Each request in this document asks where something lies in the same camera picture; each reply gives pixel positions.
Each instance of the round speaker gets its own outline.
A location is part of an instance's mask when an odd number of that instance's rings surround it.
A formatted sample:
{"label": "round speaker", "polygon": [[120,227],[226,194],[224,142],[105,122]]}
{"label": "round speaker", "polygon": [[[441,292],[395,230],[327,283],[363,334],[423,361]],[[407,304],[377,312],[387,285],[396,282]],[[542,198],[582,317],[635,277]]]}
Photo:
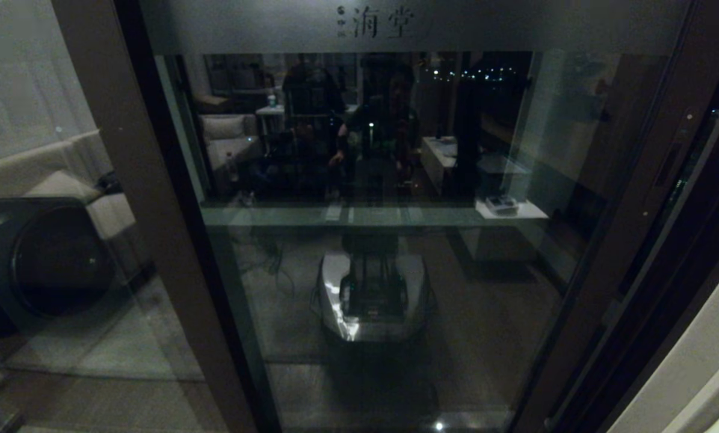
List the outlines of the round speaker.
{"label": "round speaker", "polygon": [[16,298],[38,315],[82,312],[115,277],[111,256],[81,206],[35,215],[16,238],[11,257]]}

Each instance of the sofa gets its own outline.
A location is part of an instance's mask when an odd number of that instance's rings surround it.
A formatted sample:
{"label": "sofa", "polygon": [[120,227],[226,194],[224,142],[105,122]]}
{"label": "sofa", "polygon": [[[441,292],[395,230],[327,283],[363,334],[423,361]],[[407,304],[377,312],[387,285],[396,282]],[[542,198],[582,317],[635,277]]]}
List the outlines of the sofa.
{"label": "sofa", "polygon": [[124,194],[103,194],[101,176],[113,170],[99,131],[0,159],[0,198],[73,197],[86,206],[101,240],[128,283],[150,265]]}
{"label": "sofa", "polygon": [[265,154],[255,115],[205,114],[200,119],[217,194],[231,194],[246,162]]}

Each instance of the cushion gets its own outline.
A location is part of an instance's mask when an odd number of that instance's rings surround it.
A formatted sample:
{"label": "cushion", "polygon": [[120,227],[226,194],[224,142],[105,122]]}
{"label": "cushion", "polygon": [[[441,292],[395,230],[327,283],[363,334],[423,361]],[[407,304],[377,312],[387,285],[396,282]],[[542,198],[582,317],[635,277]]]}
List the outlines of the cushion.
{"label": "cushion", "polygon": [[122,282],[129,281],[150,263],[150,253],[125,195],[104,195],[88,204],[87,212],[116,261]]}
{"label": "cushion", "polygon": [[254,137],[230,140],[210,140],[208,142],[210,163],[213,170],[225,164],[226,154],[230,152],[233,162],[244,162],[263,156],[263,146]]}
{"label": "cushion", "polygon": [[65,151],[67,167],[80,180],[93,185],[101,176],[114,169],[100,131],[75,135],[68,142],[70,148]]}
{"label": "cushion", "polygon": [[52,173],[67,169],[69,147],[61,141],[0,159],[0,197],[23,197]]}
{"label": "cushion", "polygon": [[203,116],[205,140],[236,139],[244,136],[244,116]]}
{"label": "cushion", "polygon": [[70,173],[58,170],[26,192],[25,197],[75,197],[90,203],[102,193],[79,181]]}

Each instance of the white cushion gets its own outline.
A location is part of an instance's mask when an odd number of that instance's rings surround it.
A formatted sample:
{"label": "white cushion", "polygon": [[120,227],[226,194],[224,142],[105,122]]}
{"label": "white cushion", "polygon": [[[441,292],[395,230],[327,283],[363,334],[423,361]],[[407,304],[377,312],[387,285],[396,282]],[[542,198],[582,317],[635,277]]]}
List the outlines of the white cushion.
{"label": "white cushion", "polygon": [[106,195],[87,206],[100,238],[108,241],[134,225],[134,214],[123,194]]}
{"label": "white cushion", "polygon": [[213,170],[221,168],[230,152],[233,162],[244,162],[263,156],[263,146],[255,137],[244,137],[230,140],[210,140],[208,142],[210,163]]}
{"label": "white cushion", "polygon": [[70,148],[66,151],[68,169],[79,179],[95,184],[114,167],[108,158],[100,131],[75,135],[68,139]]}
{"label": "white cushion", "polygon": [[224,140],[243,137],[244,116],[203,116],[205,140]]}
{"label": "white cushion", "polygon": [[75,197],[89,203],[103,195],[98,189],[82,183],[64,170],[59,170],[26,192],[25,197]]}
{"label": "white cushion", "polygon": [[67,141],[0,159],[0,197],[21,197],[57,170],[68,168]]}

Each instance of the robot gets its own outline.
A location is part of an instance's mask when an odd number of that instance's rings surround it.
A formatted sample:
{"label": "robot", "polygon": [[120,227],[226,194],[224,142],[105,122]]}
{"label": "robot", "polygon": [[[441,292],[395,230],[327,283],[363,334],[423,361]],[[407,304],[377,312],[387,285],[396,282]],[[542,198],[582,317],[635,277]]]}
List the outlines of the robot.
{"label": "robot", "polygon": [[344,342],[372,343],[417,335],[431,294],[423,258],[395,249],[326,253],[316,290],[328,332]]}

